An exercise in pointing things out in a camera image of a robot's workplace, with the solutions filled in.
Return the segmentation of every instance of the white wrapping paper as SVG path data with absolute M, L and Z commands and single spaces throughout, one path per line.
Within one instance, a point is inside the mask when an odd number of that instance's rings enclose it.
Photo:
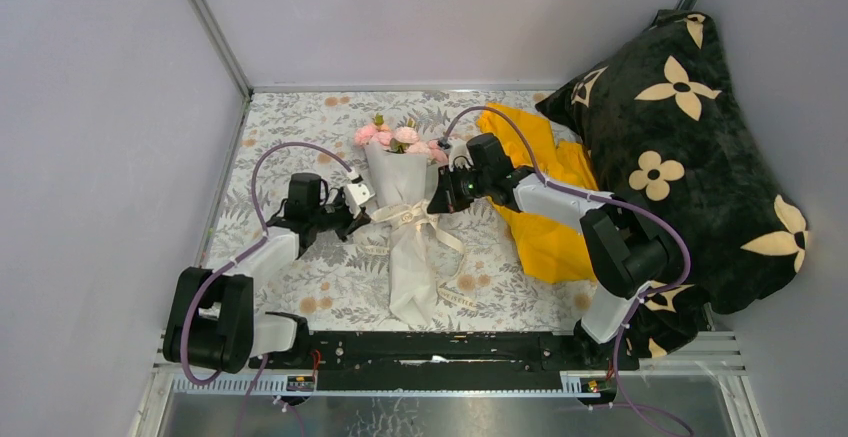
M 427 263 L 424 231 L 432 227 L 436 239 L 463 255 L 465 252 L 462 242 L 439 230 L 438 216 L 427 214 L 438 184 L 438 168 L 429 165 L 426 155 L 386 152 L 374 141 L 365 146 L 365 155 L 380 207 L 371 217 L 392 225 L 389 310 L 408 325 L 429 325 L 439 283 Z

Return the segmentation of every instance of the leaf pattern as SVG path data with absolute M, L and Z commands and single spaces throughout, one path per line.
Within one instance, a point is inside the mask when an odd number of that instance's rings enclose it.
M 248 189 L 256 159 L 271 145 L 287 140 L 322 145 L 342 155 L 367 180 L 365 153 L 353 145 L 353 133 L 377 112 L 392 127 L 415 119 L 422 137 L 429 140 L 440 136 L 450 119 L 467 107 L 498 102 L 535 112 L 538 96 L 533 91 L 255 94 L 205 265 L 222 265 L 259 237 Z M 479 134 L 475 120 L 470 115 L 460 121 L 453 135 L 467 139 Z M 574 140 L 563 127 L 554 126 L 554 133 L 558 139 Z M 259 172 L 259 201 L 266 219 L 279 208 L 293 172 L 315 172 L 331 188 L 345 182 L 334 162 L 306 149 L 284 149 L 269 157 Z M 296 314 L 308 310 L 314 330 L 568 331 L 574 327 L 583 312 L 574 304 L 579 300 L 575 297 L 591 296 L 594 284 L 550 285 L 524 275 L 515 244 L 505 237 L 506 224 L 488 202 L 478 200 L 463 213 L 442 216 L 440 225 L 467 246 L 462 274 L 485 282 L 469 292 L 460 290 L 456 281 L 443 285 L 473 297 L 475 309 L 440 299 L 429 326 L 410 328 L 389 312 L 389 256 L 374 255 L 352 241 L 340 242 L 335 234 L 324 233 L 266 287 L 255 289 L 258 310 Z M 379 247 L 386 244 L 389 232 L 387 224 L 369 225 L 357 231 L 357 240 Z M 429 232 L 426 235 L 428 261 L 446 279 L 455 272 L 459 256 Z

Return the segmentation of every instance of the purple tube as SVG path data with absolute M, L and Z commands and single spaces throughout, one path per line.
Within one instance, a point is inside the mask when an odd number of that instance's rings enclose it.
M 266 150 L 265 153 L 263 153 L 262 156 L 259 157 L 259 160 L 256 161 L 256 165 L 253 167 L 253 175 L 250 178 L 250 200 L 253 202 L 253 209 L 256 211 L 256 216 L 259 218 L 259 224 L 262 226 L 262 232 L 266 235 L 263 235 L 263 237 L 256 241 L 255 244 L 251 245 L 247 248 L 247 250 L 237 255 L 234 259 L 235 264 L 241 262 L 242 260 L 250 256 L 257 250 L 259 250 L 259 248 L 261 248 L 263 245 L 265 245 L 266 242 L 268 242 L 268 224 L 265 223 L 265 218 L 262 216 L 262 207 L 259 205 L 259 198 L 256 196 L 256 177 L 259 175 L 259 168 L 262 166 L 262 163 L 265 162 L 265 159 L 267 159 L 268 156 L 270 156 L 274 152 L 286 147 L 306 147 L 309 149 L 317 150 L 319 152 L 323 152 L 331 158 L 335 159 L 336 162 L 341 164 L 341 166 L 344 167 L 346 171 L 350 172 L 352 170 L 352 167 L 347 162 L 342 160 L 342 158 L 338 155 L 330 152 L 329 150 L 323 147 L 307 142 L 283 142 L 281 144 L 274 145 L 270 149 Z M 206 379 L 201 379 L 194 375 L 191 371 L 191 366 L 188 363 L 188 332 L 191 329 L 191 323 L 194 320 L 194 314 L 195 312 L 197 312 L 197 307 L 200 305 L 200 300 L 203 298 L 203 295 L 206 293 L 206 291 L 209 290 L 209 287 L 212 286 L 212 284 L 215 283 L 215 281 L 218 280 L 218 278 L 221 277 L 225 272 L 235 267 L 235 264 L 233 262 L 227 262 L 221 268 L 213 272 L 212 275 L 209 276 L 209 278 L 206 279 L 205 282 L 203 282 L 200 288 L 197 289 L 197 292 L 194 294 L 194 298 L 191 299 L 191 303 L 188 306 L 188 312 L 186 312 L 186 317 L 183 321 L 182 333 L 180 334 L 180 366 L 182 367 L 183 373 L 185 373 L 186 378 L 194 385 L 208 385 L 214 382 L 215 379 L 217 379 L 218 376 L 221 375 L 221 371 L 216 370 L 215 373 L 213 373 L 211 376 L 207 377 Z
M 259 370 L 256 371 L 256 375 L 253 377 L 253 380 L 250 381 L 250 385 L 247 387 L 247 392 L 244 393 L 244 398 L 241 400 L 239 415 L 236 417 L 236 431 L 234 432 L 236 437 L 241 436 L 241 422 L 244 420 L 245 412 L 247 412 L 247 399 L 250 397 L 250 393 L 253 392 L 253 389 L 256 388 L 256 383 L 259 382 L 259 376 L 262 375 L 262 371 L 265 370 L 266 365 L 268 365 L 268 354 L 264 354 L 262 356 L 262 363 L 259 364 Z
M 677 233 L 677 231 L 674 230 L 674 228 L 671 225 L 669 225 L 668 222 L 664 221 L 663 219 L 659 218 L 657 215 L 653 214 L 652 212 L 650 212 L 646 209 L 643 209 L 639 206 L 630 204 L 628 202 L 621 202 L 619 200 L 610 199 L 610 198 L 607 198 L 607 197 L 602 197 L 600 195 L 592 195 L 589 192 L 584 192 L 584 191 L 580 191 L 578 189 L 572 189 L 572 188 L 569 188 L 569 187 L 565 187 L 565 186 L 557 184 L 556 182 L 550 182 L 548 180 L 547 176 L 545 174 L 543 174 L 542 170 L 539 168 L 539 163 L 536 161 L 536 156 L 533 154 L 533 149 L 530 148 L 530 143 L 527 142 L 527 139 L 524 137 L 524 135 L 518 129 L 518 126 L 515 124 L 515 122 L 512 121 L 512 119 L 510 119 L 503 112 L 501 112 L 497 109 L 493 109 L 493 108 L 487 107 L 485 105 L 478 105 L 478 106 L 469 107 L 469 108 L 463 110 L 462 112 L 459 113 L 459 115 L 454 117 L 453 121 L 451 121 L 450 125 L 448 125 L 448 129 L 445 131 L 445 135 L 444 135 L 443 138 L 445 140 L 447 140 L 448 136 L 450 136 L 450 133 L 453 131 L 453 128 L 456 127 L 456 124 L 459 121 L 459 119 L 462 116 L 464 116 L 465 114 L 467 114 L 469 112 L 473 112 L 475 110 L 480 110 L 480 111 L 488 110 L 489 112 L 495 113 L 495 114 L 499 115 L 502 119 L 504 119 L 510 125 L 510 127 L 513 128 L 513 130 L 515 130 L 515 133 L 518 134 L 518 137 L 521 139 L 521 142 L 524 144 L 524 147 L 527 149 L 527 153 L 530 155 L 530 161 L 533 162 L 533 170 L 536 173 L 536 176 L 539 178 L 539 180 L 542 181 L 543 185 L 545 185 L 546 187 L 550 187 L 554 190 L 558 190 L 560 192 L 569 194 L 569 195 L 574 195 L 576 197 L 580 197 L 581 199 L 594 200 L 596 202 L 603 202 L 604 204 L 614 205 L 616 207 L 621 207 L 622 209 L 627 209 L 631 212 L 636 212 L 637 214 L 643 215 L 643 216 L 647 217 L 648 219 L 650 219 L 655 224 L 659 225 L 660 228 L 662 228 L 664 231 L 668 232 L 668 234 L 671 236 L 671 238 L 674 240 L 674 242 L 677 244 L 677 246 L 680 247 L 680 253 L 683 254 L 683 271 L 680 273 L 680 277 L 678 277 L 677 280 L 675 280 L 674 282 L 667 284 L 667 285 L 663 285 L 662 287 L 658 287 L 656 289 L 645 290 L 644 292 L 642 292 L 638 295 L 638 298 L 636 300 L 633 301 L 633 305 L 630 307 L 630 310 L 627 312 L 627 315 L 624 317 L 624 320 L 621 322 L 621 327 L 619 327 L 618 332 L 615 335 L 615 345 L 614 345 L 614 349 L 613 349 L 612 367 L 613 367 L 613 371 L 615 372 L 615 380 L 616 380 L 616 382 L 618 382 L 618 389 L 621 391 L 621 395 L 624 397 L 624 400 L 627 401 L 626 404 L 618 404 L 617 405 L 618 407 L 630 407 L 631 409 L 633 409 L 634 412 L 636 412 L 636 415 L 638 415 L 640 418 L 642 418 L 642 420 L 644 420 L 648 425 L 650 425 L 651 427 L 660 431 L 664 435 L 668 435 L 668 436 L 671 436 L 671 437 L 695 437 L 695 432 L 692 430 L 692 427 L 690 427 L 686 422 L 684 422 L 682 419 L 680 419 L 676 415 L 674 415 L 670 412 L 667 412 L 665 410 L 658 409 L 656 407 L 651 407 L 651 406 L 647 406 L 647 405 L 640 405 L 640 404 L 633 403 L 633 401 L 630 400 L 630 396 L 627 395 L 627 391 L 624 390 L 624 387 L 621 385 L 621 379 L 619 379 L 619 375 L 618 375 L 618 352 L 619 352 L 619 349 L 621 347 L 621 340 L 624 338 L 625 325 L 627 325 L 630 322 L 630 319 L 633 318 L 633 315 L 636 313 L 636 310 L 639 308 L 639 305 L 641 304 L 640 301 L 642 299 L 644 299 L 646 296 L 653 295 L 653 294 L 656 294 L 656 293 L 659 293 L 659 292 L 665 292 L 665 291 L 671 290 L 675 287 L 679 287 L 681 284 L 683 284 L 683 282 L 686 281 L 686 278 L 689 277 L 689 271 L 692 269 L 692 256 L 689 253 L 689 248 L 686 246 L 686 242 L 683 241 L 683 238 L 680 236 L 680 234 Z M 666 417 L 668 417 L 668 418 L 674 420 L 675 422 L 677 422 L 678 424 L 680 424 L 689 433 L 688 434 L 675 434 L 673 432 L 665 430 L 662 427 L 660 427 L 659 424 L 655 423 L 653 420 L 646 417 L 645 414 L 642 413 L 642 411 L 640 409 L 658 412 L 660 414 L 663 414 Z
M 297 418 L 297 425 L 300 427 L 300 437 L 306 437 L 306 425 L 303 423 L 303 417 L 298 412 L 297 407 L 289 404 L 283 405 L 286 406 L 286 409 L 291 410 L 295 418 Z

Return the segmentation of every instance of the white ribbon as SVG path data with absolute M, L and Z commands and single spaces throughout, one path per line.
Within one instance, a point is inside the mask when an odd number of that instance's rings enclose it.
M 477 307 L 477 302 L 469 297 L 458 294 L 456 292 L 450 291 L 444 288 L 444 284 L 447 282 L 451 282 L 459 276 L 460 271 L 462 271 L 462 267 L 465 264 L 465 244 L 454 237 L 450 233 L 439 228 L 439 216 L 438 214 L 428 214 L 427 206 L 430 204 L 429 200 L 422 200 L 416 204 L 397 204 L 390 205 L 388 207 L 383 207 L 382 209 L 378 209 L 371 214 L 371 220 L 375 223 L 388 222 L 392 226 L 392 231 L 398 230 L 401 227 L 412 225 L 415 227 L 416 233 L 418 234 L 418 238 L 422 233 L 422 229 L 426 226 L 430 226 L 433 228 L 434 236 L 436 240 L 445 244 L 449 248 L 459 252 L 460 261 L 459 265 L 456 267 L 456 271 L 453 275 L 445 280 L 437 282 L 436 292 L 443 299 L 453 302 L 457 305 L 461 305 L 468 309 L 475 310 Z M 363 245 L 357 242 L 357 245 L 365 252 L 372 255 L 388 255 L 391 252 L 391 249 L 388 247 L 382 247 L 377 245 Z

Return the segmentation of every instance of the red wire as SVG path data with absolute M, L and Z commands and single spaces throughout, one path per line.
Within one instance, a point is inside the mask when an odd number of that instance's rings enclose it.
M 321 364 L 321 351 L 315 349 L 311 352 L 312 354 L 312 385 L 316 386 L 317 382 L 315 382 L 315 373 L 318 371 L 318 365 Z

